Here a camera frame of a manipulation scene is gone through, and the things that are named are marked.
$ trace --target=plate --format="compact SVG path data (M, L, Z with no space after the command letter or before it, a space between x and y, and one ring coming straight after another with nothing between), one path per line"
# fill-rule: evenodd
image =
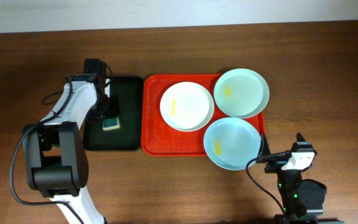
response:
M193 82L174 84L161 97L163 120L179 131L196 131L211 120L214 100L209 91Z
M204 148L216 165L228 170L242 170L251 159L257 157L260 136L247 121L222 118L206 130Z
M259 114L269 101L269 87L262 76L244 68L223 74L215 84L214 98L219 109L233 118Z

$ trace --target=wire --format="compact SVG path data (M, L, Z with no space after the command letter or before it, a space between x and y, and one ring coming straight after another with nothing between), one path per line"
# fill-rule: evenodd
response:
M20 138L19 142L16 145L15 151L13 153L12 156L12 162L11 162L11 168L9 170L9 182L11 185L11 192L13 194L13 197L21 204L23 205L57 205L57 204L62 204L64 206L66 206L71 212L72 214L78 219L78 221L80 221L81 224L84 224L84 222L82 221L81 217L74 211L73 208L70 207L69 203L70 202L63 202L63 201L55 201L55 202L26 202L24 200L22 200L21 198L19 198L19 196L17 196L16 191L15 191L15 187L13 184L13 170L15 168L15 161L16 161L16 157L17 157L17 153L19 152L19 149L23 143L23 140L25 139L25 137L27 135L29 135L32 131L34 131L35 129L37 129L39 126L45 124L46 122L49 122L55 118L57 118L59 116L59 114L65 109L65 107L67 106L68 102L71 99L71 96L73 94L73 84L71 83L71 80L69 78L68 75L66 75L66 80L68 82L68 84L70 85L70 92L68 93L67 99L65 100L65 102L63 103L62 107L56 112L54 113L50 118L47 118L45 120L39 121L38 123L36 123L35 125L31 126Z
M268 190L264 189L261 185L259 185L256 180L254 180L254 178L252 178L251 174L249 173L249 164L251 164L252 162L258 160L258 159L267 159L269 157L273 157L273 156L279 156L279 155L285 155L285 152L279 152L279 153L275 153L275 154L270 154L270 155L267 155L267 156L259 156L259 157L256 157L254 159L251 159L248 163L247 163L247 166L246 166L246 171L247 171L247 174L248 174L248 177L249 179L251 179L251 181L260 189L260 190L263 190L266 194L268 194L269 196L271 196L274 201L277 203L277 205L280 207L283 215L284 215L284 223L288 223L288 218L287 218L287 215L284 211L284 208L283 206L281 205L281 203L277 200L276 197L274 197L274 195L272 195Z
M106 64L106 67L109 69L109 72L110 72L110 80L106 83L106 86L105 86L105 87L109 86L109 85L110 85L110 82L111 82L111 80L112 80L112 70L111 70L110 66L107 65L107 64Z
M57 103L57 101L59 100L59 99L57 99L57 100L55 100L55 101L51 101L51 102L46 102L49 98L51 98L51 97L53 97L53 96L56 96L56 95L60 95L60 94L62 94L63 93L63 91L57 91L57 92L55 92L55 93L51 93L51 94L49 94L49 95L47 95L44 99L42 99L42 101L41 101L41 103L43 104L43 105L52 105L52 104L55 104L55 103Z

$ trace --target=white wall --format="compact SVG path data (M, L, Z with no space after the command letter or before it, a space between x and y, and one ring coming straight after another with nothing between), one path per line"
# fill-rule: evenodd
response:
M358 0L0 0L0 32L358 19Z

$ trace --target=light blue plate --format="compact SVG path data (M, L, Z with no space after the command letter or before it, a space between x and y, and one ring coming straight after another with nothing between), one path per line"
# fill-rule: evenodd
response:
M239 118L219 119L208 127L204 135L208 157L228 170L245 169L247 163L257 157L259 147L258 131Z

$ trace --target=tray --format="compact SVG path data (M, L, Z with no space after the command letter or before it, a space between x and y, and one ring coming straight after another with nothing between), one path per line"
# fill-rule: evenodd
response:
M220 118L226 118L215 104L211 121L203 128L192 132L181 132L171 128L160 113L160 100L164 92L180 82L195 82L205 87L213 96L215 83L221 74L156 74L144 83L142 113L142 149L151 156L206 156L203 139L206 129ZM265 132L263 112L244 119L252 124L259 134Z

